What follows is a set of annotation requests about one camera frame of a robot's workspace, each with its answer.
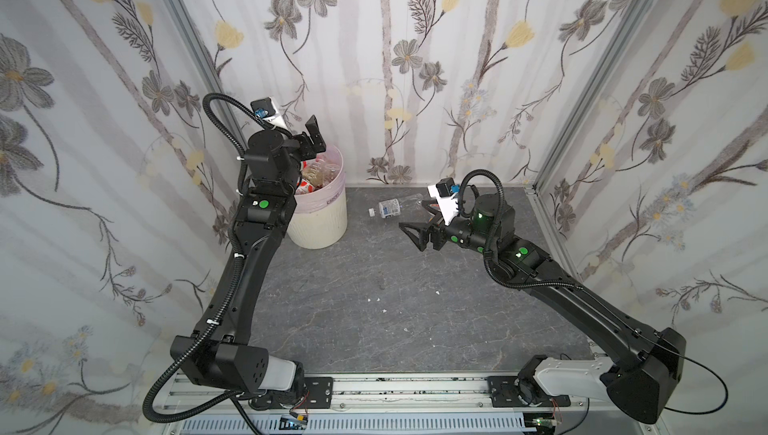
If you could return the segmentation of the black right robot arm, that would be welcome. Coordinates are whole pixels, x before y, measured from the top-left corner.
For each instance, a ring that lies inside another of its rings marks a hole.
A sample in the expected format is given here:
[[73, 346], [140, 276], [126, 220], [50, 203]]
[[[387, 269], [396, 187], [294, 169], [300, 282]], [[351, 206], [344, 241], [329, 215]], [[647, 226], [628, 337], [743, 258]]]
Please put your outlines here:
[[562, 396], [607, 400], [638, 422], [660, 418], [682, 378], [682, 335], [658, 331], [586, 288], [545, 250], [516, 235], [514, 209], [499, 208], [494, 195], [481, 196], [469, 216], [450, 222], [435, 201], [422, 206], [429, 221], [399, 226], [419, 250], [453, 244], [481, 254], [497, 284], [545, 303], [603, 350], [593, 361], [533, 356], [517, 374], [514, 396], [530, 405]]

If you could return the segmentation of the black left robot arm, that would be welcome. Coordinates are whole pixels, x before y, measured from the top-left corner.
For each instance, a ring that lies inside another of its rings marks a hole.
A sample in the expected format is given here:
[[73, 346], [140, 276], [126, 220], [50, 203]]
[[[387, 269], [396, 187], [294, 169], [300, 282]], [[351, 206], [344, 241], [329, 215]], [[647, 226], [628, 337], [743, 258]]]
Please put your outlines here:
[[292, 136], [262, 130], [250, 137], [240, 157], [248, 173], [230, 225], [230, 258], [192, 333], [177, 336], [171, 346], [170, 371], [196, 385], [247, 396], [303, 395], [301, 364], [272, 356], [249, 340], [265, 276], [297, 207], [301, 166], [326, 150], [316, 118], [305, 128]]

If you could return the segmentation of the Suntory white label bottle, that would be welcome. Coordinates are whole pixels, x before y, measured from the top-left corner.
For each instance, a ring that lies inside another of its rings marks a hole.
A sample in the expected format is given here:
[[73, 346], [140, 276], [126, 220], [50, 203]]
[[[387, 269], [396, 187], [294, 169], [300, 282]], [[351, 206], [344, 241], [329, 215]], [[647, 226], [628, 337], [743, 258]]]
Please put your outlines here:
[[368, 209], [368, 215], [371, 218], [378, 217], [381, 219], [399, 217], [404, 211], [418, 206], [422, 200], [421, 194], [382, 200]]

